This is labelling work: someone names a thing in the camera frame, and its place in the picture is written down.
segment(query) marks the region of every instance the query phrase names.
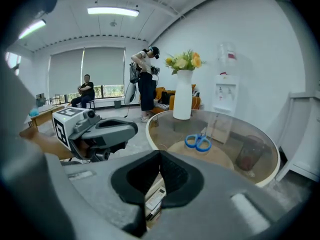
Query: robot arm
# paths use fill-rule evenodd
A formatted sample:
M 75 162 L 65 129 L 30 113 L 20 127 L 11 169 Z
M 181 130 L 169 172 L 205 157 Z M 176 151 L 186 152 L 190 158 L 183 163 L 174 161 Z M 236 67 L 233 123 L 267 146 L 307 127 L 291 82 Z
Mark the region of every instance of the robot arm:
M 67 107 L 52 116 L 58 140 L 80 160 L 107 160 L 110 153 L 126 148 L 128 140 L 138 132 L 137 125 L 129 119 L 102 119 L 91 109 Z M 88 145 L 85 155 L 77 147 L 78 140 Z

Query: cushion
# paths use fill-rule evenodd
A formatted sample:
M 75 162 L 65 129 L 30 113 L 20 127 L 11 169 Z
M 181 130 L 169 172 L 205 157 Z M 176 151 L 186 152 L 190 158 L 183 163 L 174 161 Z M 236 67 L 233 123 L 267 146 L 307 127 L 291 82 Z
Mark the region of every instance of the cushion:
M 176 91 L 175 90 L 165 90 L 168 94 L 173 94 L 175 95 L 176 94 Z
M 156 99 L 153 100 L 153 106 L 155 108 L 163 109 L 164 111 L 169 110 L 169 105 L 158 103 Z
M 200 96 L 200 92 L 197 91 L 197 90 L 193 90 L 192 91 L 192 96 L 199 97 Z
M 156 99 L 156 100 L 161 99 L 161 93 L 162 93 L 164 90 L 165 90 L 164 87 L 157 87 L 157 88 L 155 88 L 155 93 L 156 93 L 155 99 Z

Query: ceiling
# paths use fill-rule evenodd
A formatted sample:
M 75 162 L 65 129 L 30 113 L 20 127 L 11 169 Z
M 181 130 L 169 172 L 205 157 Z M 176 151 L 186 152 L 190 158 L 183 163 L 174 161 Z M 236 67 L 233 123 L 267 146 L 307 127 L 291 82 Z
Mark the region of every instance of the ceiling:
M 119 37 L 153 42 L 184 13 L 205 0 L 58 0 L 42 17 L 46 26 L 18 40 L 15 45 L 32 52 L 68 40 L 87 37 Z M 138 17 L 89 15 L 88 7 L 114 6 L 139 10 Z

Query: orange sofa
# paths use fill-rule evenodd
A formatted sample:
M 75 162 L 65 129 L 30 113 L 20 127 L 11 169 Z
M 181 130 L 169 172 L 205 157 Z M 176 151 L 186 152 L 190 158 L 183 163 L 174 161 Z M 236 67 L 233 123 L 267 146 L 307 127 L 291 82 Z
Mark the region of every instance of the orange sofa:
M 154 100 L 154 108 L 153 108 L 153 110 L 151 110 L 151 112 L 154 114 L 158 114 L 163 111 L 173 110 L 174 104 L 175 104 L 175 95 L 172 95 L 170 97 L 169 105 L 159 104 L 158 100 L 161 98 L 162 92 L 167 92 L 168 94 L 175 94 L 176 91 L 175 90 L 166 90 L 164 87 L 158 87 L 155 89 L 155 91 L 156 91 L 156 96 L 155 96 L 155 100 Z M 201 104 L 201 98 L 192 96 L 191 108 L 193 110 L 198 110 L 200 107 L 200 104 Z

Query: man sitting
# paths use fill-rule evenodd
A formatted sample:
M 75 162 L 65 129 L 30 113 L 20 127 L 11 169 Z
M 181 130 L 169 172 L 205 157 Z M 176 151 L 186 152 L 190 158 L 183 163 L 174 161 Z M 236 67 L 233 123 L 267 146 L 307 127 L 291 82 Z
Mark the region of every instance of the man sitting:
M 84 84 L 78 87 L 78 92 L 81 97 L 71 100 L 72 107 L 77 107 L 77 104 L 81 103 L 83 109 L 87 108 L 87 103 L 95 99 L 94 83 L 90 82 L 90 75 L 84 76 Z

